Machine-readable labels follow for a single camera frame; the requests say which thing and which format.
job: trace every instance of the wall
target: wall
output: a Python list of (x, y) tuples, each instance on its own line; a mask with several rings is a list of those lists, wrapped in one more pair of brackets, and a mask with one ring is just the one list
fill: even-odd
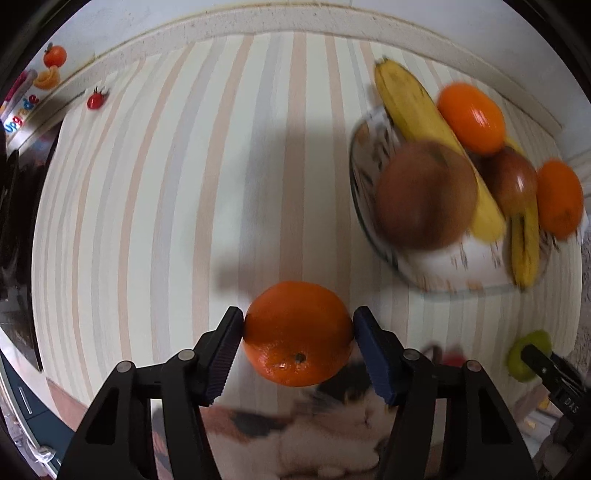
[[(564, 126), (563, 157), (591, 147), (591, 104), (558, 55), (502, 0), (336, 0), (333, 5), (379, 11), (413, 22), (465, 47), (536, 97)], [(217, 0), (92, 0), (52, 42), (68, 50), (62, 78), (118, 44), (173, 20), (236, 5)], [(39, 64), (40, 52), (32, 64)]]

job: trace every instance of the white plate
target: white plate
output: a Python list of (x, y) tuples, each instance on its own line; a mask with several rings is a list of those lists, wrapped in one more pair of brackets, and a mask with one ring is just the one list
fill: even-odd
[[(515, 288), (509, 236), (485, 244), (466, 232), (458, 243), (427, 252), (396, 249), (380, 236), (374, 212), (375, 186), (402, 141), (402, 135), (390, 122), (383, 106), (364, 117), (351, 140), (349, 164), (353, 203), (359, 223), (377, 254), (410, 284), (426, 292), (481, 292), (486, 289), (487, 293), (500, 293)], [(545, 271), (551, 250), (546, 237), (541, 235), (538, 279)]]

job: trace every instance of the drawer handle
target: drawer handle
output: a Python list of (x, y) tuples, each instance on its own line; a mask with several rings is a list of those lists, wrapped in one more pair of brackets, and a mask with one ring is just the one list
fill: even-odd
[(31, 406), (29, 405), (29, 401), (27, 400), (27, 396), (25, 395), (25, 391), (22, 387), (18, 387), (18, 391), (21, 393), (22, 401), (25, 403), (25, 408), (29, 415), (33, 415), (33, 411), (31, 410)]

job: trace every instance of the cat's head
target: cat's head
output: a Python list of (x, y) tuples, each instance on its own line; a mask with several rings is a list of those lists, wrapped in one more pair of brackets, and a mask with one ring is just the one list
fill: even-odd
[(347, 364), (311, 393), (314, 422), (343, 436), (379, 440), (392, 430), (396, 408), (375, 393), (361, 361)]

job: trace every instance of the striped tablecloth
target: striped tablecloth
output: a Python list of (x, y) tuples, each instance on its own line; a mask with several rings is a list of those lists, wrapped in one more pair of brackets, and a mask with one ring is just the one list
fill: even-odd
[[(558, 155), (538, 124), (486, 85), (407, 51), (318, 34), (215, 38), (105, 79), (99, 111), (66, 116), (35, 230), (33, 303), (49, 379), (84, 404), (121, 359), (162, 362), (280, 280), (367, 304), (408, 346), (461, 345), (509, 403), (531, 385), (504, 357), (519, 335), (574, 343), (574, 240), (529, 292), (429, 297), (372, 252), (353, 211), (348, 142), (374, 107), (374, 59), (406, 65), (431, 96), (452, 80), (490, 94), (539, 165)], [(242, 352), (222, 402), (282, 412), (297, 389), (258, 377)]]

